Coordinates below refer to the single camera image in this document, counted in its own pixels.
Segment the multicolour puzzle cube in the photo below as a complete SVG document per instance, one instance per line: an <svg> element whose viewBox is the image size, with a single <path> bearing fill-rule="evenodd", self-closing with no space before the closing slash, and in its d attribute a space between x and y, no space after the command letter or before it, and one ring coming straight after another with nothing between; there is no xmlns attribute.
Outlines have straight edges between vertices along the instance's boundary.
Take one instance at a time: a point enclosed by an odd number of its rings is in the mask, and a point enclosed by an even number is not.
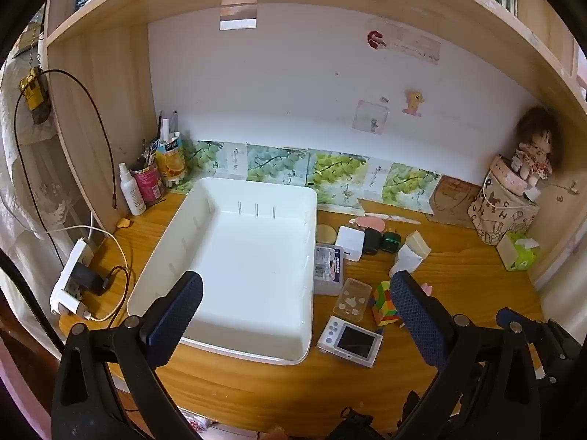
<svg viewBox="0 0 587 440"><path fill-rule="evenodd" d="M391 299L391 281L378 283L372 292L372 313L379 328L397 322L400 317Z"/></svg>

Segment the small clear plastic box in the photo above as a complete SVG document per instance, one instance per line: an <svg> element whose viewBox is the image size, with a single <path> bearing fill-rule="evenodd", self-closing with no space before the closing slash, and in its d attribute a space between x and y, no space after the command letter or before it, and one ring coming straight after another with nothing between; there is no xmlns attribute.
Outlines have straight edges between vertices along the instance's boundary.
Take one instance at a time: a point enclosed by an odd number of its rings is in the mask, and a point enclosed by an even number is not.
<svg viewBox="0 0 587 440"><path fill-rule="evenodd" d="M351 323L359 323L364 316L372 287L362 281L348 278L335 301L333 314Z"/></svg>

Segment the white compact digital camera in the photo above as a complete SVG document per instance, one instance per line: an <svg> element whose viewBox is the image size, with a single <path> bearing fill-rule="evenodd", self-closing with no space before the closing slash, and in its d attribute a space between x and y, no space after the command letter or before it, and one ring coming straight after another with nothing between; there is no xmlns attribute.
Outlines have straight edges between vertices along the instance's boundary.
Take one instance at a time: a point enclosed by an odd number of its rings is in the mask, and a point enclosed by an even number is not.
<svg viewBox="0 0 587 440"><path fill-rule="evenodd" d="M316 343L323 353L372 369L383 336L331 316Z"/></svg>

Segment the white square charger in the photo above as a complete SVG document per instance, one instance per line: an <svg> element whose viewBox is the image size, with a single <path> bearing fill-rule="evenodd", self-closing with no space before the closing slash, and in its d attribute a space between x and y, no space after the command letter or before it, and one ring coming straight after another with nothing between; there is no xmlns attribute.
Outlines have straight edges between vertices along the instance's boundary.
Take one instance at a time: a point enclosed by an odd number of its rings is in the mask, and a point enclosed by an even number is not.
<svg viewBox="0 0 587 440"><path fill-rule="evenodd" d="M364 231L353 227L340 227L337 231L335 245L344 251L346 259L358 262L363 253L364 240Z"/></svg>

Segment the labelled clear plastic box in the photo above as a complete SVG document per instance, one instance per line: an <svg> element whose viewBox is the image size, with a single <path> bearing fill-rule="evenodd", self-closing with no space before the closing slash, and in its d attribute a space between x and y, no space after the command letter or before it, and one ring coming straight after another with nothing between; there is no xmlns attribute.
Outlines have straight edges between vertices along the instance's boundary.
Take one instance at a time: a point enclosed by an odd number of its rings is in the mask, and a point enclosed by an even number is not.
<svg viewBox="0 0 587 440"><path fill-rule="evenodd" d="M344 282L344 251L340 246L317 244L314 254L313 293L338 296Z"/></svg>

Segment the pink hair rollers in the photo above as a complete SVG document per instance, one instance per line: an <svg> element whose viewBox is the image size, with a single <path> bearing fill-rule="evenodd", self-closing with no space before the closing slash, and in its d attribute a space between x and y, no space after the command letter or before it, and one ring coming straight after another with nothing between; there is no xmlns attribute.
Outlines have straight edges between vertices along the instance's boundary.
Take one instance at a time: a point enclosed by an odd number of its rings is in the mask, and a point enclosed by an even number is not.
<svg viewBox="0 0 587 440"><path fill-rule="evenodd" d="M428 295L431 296L433 292L433 287L428 283L424 283L421 285L422 290Z"/></svg>

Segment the cream rectangular box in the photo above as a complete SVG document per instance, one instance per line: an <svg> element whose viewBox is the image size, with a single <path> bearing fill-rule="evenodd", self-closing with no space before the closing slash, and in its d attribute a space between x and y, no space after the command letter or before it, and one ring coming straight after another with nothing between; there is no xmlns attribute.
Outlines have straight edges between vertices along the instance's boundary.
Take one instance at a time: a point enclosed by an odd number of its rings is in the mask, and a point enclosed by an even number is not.
<svg viewBox="0 0 587 440"><path fill-rule="evenodd" d="M416 255L423 259L427 258L432 251L419 231L413 231L411 234L408 234L405 238L405 244L416 253Z"/></svg>

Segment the green and gold perfume bottle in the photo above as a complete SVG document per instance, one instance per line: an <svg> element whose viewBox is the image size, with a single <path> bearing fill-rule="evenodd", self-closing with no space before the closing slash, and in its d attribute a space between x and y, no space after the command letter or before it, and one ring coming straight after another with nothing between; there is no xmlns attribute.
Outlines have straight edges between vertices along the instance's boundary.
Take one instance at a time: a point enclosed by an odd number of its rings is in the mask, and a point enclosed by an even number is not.
<svg viewBox="0 0 587 440"><path fill-rule="evenodd" d="M380 237L380 249L388 253L397 253L402 245L401 235L397 231L384 231Z"/></svg>

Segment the green tissue pack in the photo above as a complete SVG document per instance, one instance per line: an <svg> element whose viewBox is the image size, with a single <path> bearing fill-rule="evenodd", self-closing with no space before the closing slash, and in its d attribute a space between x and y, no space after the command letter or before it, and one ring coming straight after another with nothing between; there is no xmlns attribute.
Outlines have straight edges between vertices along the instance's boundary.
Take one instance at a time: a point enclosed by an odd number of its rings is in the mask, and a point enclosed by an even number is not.
<svg viewBox="0 0 587 440"><path fill-rule="evenodd" d="M519 232L509 231L496 246L507 271L527 271L536 261L539 243Z"/></svg>

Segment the white spray bottle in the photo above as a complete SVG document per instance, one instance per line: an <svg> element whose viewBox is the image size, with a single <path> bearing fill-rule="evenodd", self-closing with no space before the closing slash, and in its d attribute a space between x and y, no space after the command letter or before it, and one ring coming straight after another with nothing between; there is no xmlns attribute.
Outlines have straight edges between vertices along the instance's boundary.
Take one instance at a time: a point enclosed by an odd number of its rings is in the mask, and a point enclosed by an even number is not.
<svg viewBox="0 0 587 440"><path fill-rule="evenodd" d="M124 163L119 163L120 189L130 213L134 216L142 215L146 210L146 204L141 196L136 179Z"/></svg>

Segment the patterned canvas bag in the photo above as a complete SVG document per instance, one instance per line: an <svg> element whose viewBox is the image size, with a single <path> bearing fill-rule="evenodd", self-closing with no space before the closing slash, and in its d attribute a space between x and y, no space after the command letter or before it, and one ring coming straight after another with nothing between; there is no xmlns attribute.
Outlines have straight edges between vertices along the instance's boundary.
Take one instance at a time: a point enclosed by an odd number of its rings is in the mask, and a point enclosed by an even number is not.
<svg viewBox="0 0 587 440"><path fill-rule="evenodd" d="M524 195L526 188L527 183L510 168L508 160L496 155L478 196L468 207L482 242L496 246L509 231L527 232L539 207Z"/></svg>

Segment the red can pen holder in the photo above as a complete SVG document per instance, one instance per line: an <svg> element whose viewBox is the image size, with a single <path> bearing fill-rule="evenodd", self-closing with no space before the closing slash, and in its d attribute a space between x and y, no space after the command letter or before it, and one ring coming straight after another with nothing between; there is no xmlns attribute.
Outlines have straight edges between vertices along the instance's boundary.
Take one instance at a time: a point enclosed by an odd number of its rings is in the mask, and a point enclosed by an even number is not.
<svg viewBox="0 0 587 440"><path fill-rule="evenodd" d="M147 206L162 199L165 188L155 162L145 167L140 167L138 163L135 163L131 166L130 173L136 180L140 194Z"/></svg>

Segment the grape picture strip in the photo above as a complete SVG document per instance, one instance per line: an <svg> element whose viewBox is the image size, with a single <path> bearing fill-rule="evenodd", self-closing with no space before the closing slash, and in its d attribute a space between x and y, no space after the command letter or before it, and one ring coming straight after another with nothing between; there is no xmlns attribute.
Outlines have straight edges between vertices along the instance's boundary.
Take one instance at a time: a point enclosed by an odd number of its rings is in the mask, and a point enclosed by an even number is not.
<svg viewBox="0 0 587 440"><path fill-rule="evenodd" d="M187 175L174 188L187 194L202 177L307 187L318 205L358 214L363 201L433 213L441 176L397 162L337 151L185 140Z"/></svg>

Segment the orange juice carton holder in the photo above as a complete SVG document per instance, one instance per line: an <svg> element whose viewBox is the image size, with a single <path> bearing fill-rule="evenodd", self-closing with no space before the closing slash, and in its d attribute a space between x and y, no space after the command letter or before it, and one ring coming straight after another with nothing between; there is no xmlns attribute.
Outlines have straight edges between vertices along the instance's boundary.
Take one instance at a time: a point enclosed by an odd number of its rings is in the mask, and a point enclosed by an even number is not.
<svg viewBox="0 0 587 440"><path fill-rule="evenodd" d="M155 160L164 185L171 188L180 184L187 173L181 134L174 132L169 141L158 141Z"/></svg>

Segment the yellow hanging tag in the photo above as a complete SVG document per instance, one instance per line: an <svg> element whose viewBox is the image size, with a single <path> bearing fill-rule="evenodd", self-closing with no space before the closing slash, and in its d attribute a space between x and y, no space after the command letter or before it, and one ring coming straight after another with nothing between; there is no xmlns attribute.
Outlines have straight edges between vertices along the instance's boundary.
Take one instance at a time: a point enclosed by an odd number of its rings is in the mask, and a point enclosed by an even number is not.
<svg viewBox="0 0 587 440"><path fill-rule="evenodd" d="M26 99L33 122L44 123L52 112L52 105L39 67L32 67L19 82L19 90Z"/></svg>

